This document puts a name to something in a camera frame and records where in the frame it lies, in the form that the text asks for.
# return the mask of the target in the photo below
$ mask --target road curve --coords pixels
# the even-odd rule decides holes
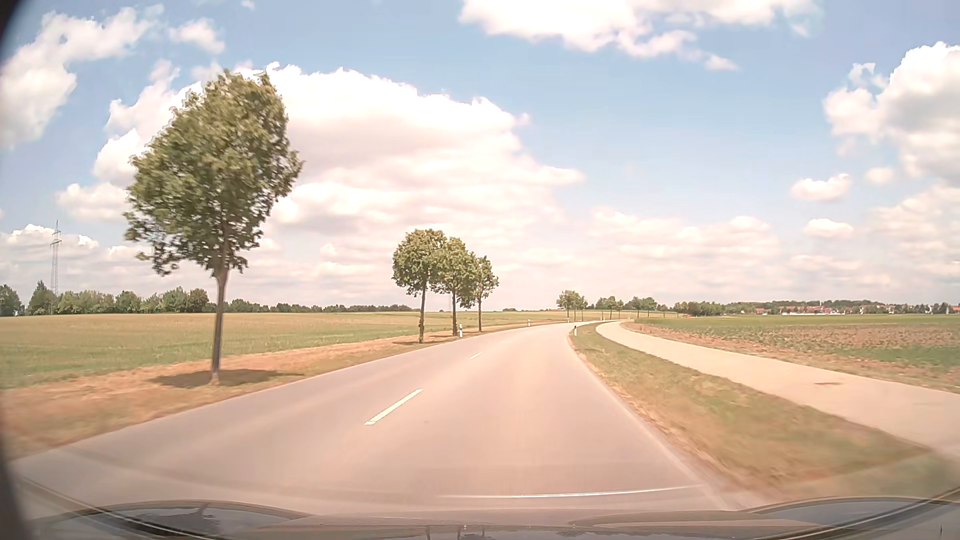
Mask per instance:
[[[21,458],[85,504],[205,499],[313,513],[723,508],[570,350],[572,324],[384,358]],[[24,494],[37,516],[59,511]]]

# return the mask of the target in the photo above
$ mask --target blue sky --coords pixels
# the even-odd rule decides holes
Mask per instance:
[[[124,246],[117,193],[129,178],[97,173],[94,164],[106,163],[98,153],[112,137],[137,129],[142,144],[151,135],[140,133],[145,126],[155,131],[165,121],[166,101],[134,106],[156,84],[151,73],[159,61],[167,66],[160,79],[169,82],[156,89],[171,99],[212,62],[253,70],[278,62],[276,69],[299,69],[283,79],[288,86],[277,85],[281,94],[308,87],[311,73],[344,68],[360,79],[318,83],[313,91],[333,92],[328,103],[309,96],[288,103],[292,126],[299,126],[293,140],[308,169],[285,213],[267,223],[276,246],[252,254],[259,267],[231,284],[231,296],[412,302],[389,281],[389,255],[403,231],[428,224],[490,254],[503,283],[491,307],[548,307],[568,287],[589,297],[653,294],[671,303],[841,296],[933,302],[960,294],[952,266],[960,243],[950,239],[960,222],[946,204],[958,197],[957,178],[943,165],[952,153],[960,157],[960,143],[951,139],[960,133],[931,127],[937,118],[960,116],[948,104],[960,95],[960,52],[948,48],[960,43],[960,6],[715,0],[691,11],[688,5],[221,0],[166,3],[161,11],[154,3],[27,2],[4,44],[4,110],[32,110],[49,99],[22,91],[24,81],[42,84],[43,69],[64,68],[76,85],[39,133],[4,141],[0,280],[26,296],[32,283],[49,276],[46,228],[59,219],[69,239],[61,289],[212,289],[197,270],[161,280],[132,260],[133,246],[111,251]],[[135,10],[129,27],[110,27],[125,8]],[[586,11],[564,13],[575,9]],[[66,26],[79,19],[107,24],[96,39],[112,33],[126,41],[91,52],[96,47],[84,44],[89,37],[67,33],[67,45],[46,45],[40,56],[47,60],[25,68],[29,59],[16,63],[18,50],[42,34],[48,12],[61,13]],[[198,20],[206,34],[184,30]],[[644,48],[671,32],[695,41],[657,54]],[[618,45],[617,36],[629,45]],[[938,42],[947,48],[924,49],[929,54],[907,65],[908,51]],[[711,66],[710,55],[727,68],[711,68],[719,63]],[[853,66],[866,62],[885,78],[878,85],[851,79]],[[373,90],[374,77],[392,86]],[[923,80],[934,81],[935,90],[920,91]],[[390,105],[397,84],[415,88],[419,98],[397,97]],[[825,99],[837,91],[829,108]],[[873,100],[866,107],[857,99],[863,92]],[[445,101],[425,97],[431,94]],[[444,112],[481,98],[490,107],[470,109],[469,118]],[[118,113],[110,120],[113,100],[136,110],[128,114],[135,118]],[[324,113],[313,116],[314,108]],[[343,110],[360,110],[367,120],[357,124]],[[903,111],[916,121],[903,120]],[[453,142],[410,142],[437,134]],[[418,176],[420,165],[450,153],[452,176]],[[539,184],[540,167],[560,172]],[[888,168],[893,180],[871,182],[868,176],[878,178],[867,175],[874,167]],[[841,174],[849,175],[845,184],[820,184]],[[828,193],[792,191],[807,178]],[[490,197],[489,204],[478,205],[475,193]],[[389,202],[401,194],[425,202]],[[745,219],[734,223],[739,217]],[[808,226],[815,219],[829,223]]]

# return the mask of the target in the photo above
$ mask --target field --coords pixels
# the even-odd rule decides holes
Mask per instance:
[[[960,316],[734,316],[636,319],[698,345],[960,392]]]
[[[224,356],[415,335],[420,314],[228,313]],[[491,311],[484,327],[565,321],[558,311]],[[476,311],[459,313],[475,329]],[[450,331],[450,314],[426,314],[426,331]],[[213,314],[56,315],[0,319],[0,377],[11,388],[207,358]]]
[[[588,366],[671,442],[772,498],[929,497],[960,471],[926,449],[814,408],[614,343],[570,336]]]

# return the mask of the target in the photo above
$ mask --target dry grass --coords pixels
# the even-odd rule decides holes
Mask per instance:
[[[485,327],[500,331],[523,325]],[[464,337],[477,334],[465,331]],[[251,355],[223,361],[211,386],[209,360],[138,367],[3,391],[2,431],[13,457],[56,448],[193,408],[454,339],[446,331]]]
[[[955,464],[882,431],[646,355],[594,327],[571,340],[674,444],[768,497],[931,496],[960,484]]]
[[[960,317],[940,316],[935,323],[931,318],[866,315],[830,323],[837,318],[739,317],[665,324],[637,319],[624,326],[722,351],[960,393]],[[788,324],[798,319],[804,322]]]
[[[476,328],[476,311],[458,323]],[[378,313],[228,313],[224,355],[249,355],[355,343],[417,332],[418,311]],[[556,311],[485,312],[487,327],[563,321]],[[450,331],[449,313],[426,314],[426,331]],[[210,313],[57,315],[0,319],[0,387],[70,380],[209,357]]]

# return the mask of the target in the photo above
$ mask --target tree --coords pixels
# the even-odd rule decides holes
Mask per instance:
[[[623,305],[624,309],[629,309],[630,311],[636,311],[636,316],[640,316],[640,299],[638,297],[631,298]]]
[[[143,299],[143,301],[140,303],[141,313],[160,313],[161,311],[160,297],[156,293],[150,295],[148,298]]]
[[[576,308],[577,306],[576,294],[576,292],[567,289],[561,292],[560,296],[557,298],[557,307],[566,309],[566,322],[570,322],[570,310]]]
[[[210,299],[206,296],[206,291],[201,288],[195,288],[186,295],[186,312],[202,313],[206,303]]]
[[[607,302],[607,309],[610,310],[610,318],[613,319],[613,310],[616,309],[616,302],[617,302],[616,297],[613,295],[608,296],[606,299],[606,302]]]
[[[443,248],[437,253],[437,281],[433,291],[440,294],[449,294],[453,300],[453,335],[457,335],[457,304],[472,306],[473,293],[476,289],[474,278],[476,256],[467,251],[464,241],[451,236]]]
[[[577,309],[580,309],[580,320],[583,321],[583,320],[584,320],[584,309],[587,308],[587,298],[585,298],[584,295],[582,295],[582,294],[580,294],[579,292],[576,292],[576,291],[574,291],[573,294],[574,294],[574,299],[573,299],[573,303],[574,303],[574,306],[573,306],[573,320],[574,320],[574,322],[576,322],[576,320],[577,320]]]
[[[139,313],[140,297],[133,291],[125,290],[117,295],[114,305],[117,313]]]
[[[0,285],[0,317],[14,317],[23,314],[23,303],[20,302],[20,296],[16,294],[7,284]]]
[[[220,379],[229,271],[248,266],[240,252],[259,246],[260,224],[303,168],[287,121],[266,72],[248,80],[225,70],[201,92],[187,92],[167,126],[131,158],[125,237],[151,248],[137,257],[161,276],[192,260],[216,279],[211,383]]]
[[[493,267],[486,255],[474,258],[474,291],[477,300],[477,331],[483,331],[483,299],[490,296],[500,285],[500,279],[493,274]]]
[[[439,253],[446,243],[443,231],[417,229],[404,236],[394,250],[394,282],[407,294],[420,296],[420,340],[423,343],[423,309],[426,291],[439,280]]]
[[[43,284],[43,280],[36,282],[34,294],[27,304],[28,315],[52,315],[57,307],[57,295]]]
[[[606,311],[610,306],[608,306],[608,300],[606,298],[601,297],[595,303],[593,303],[593,307],[594,309],[599,309],[601,311],[601,316],[602,316],[603,315],[602,312]]]

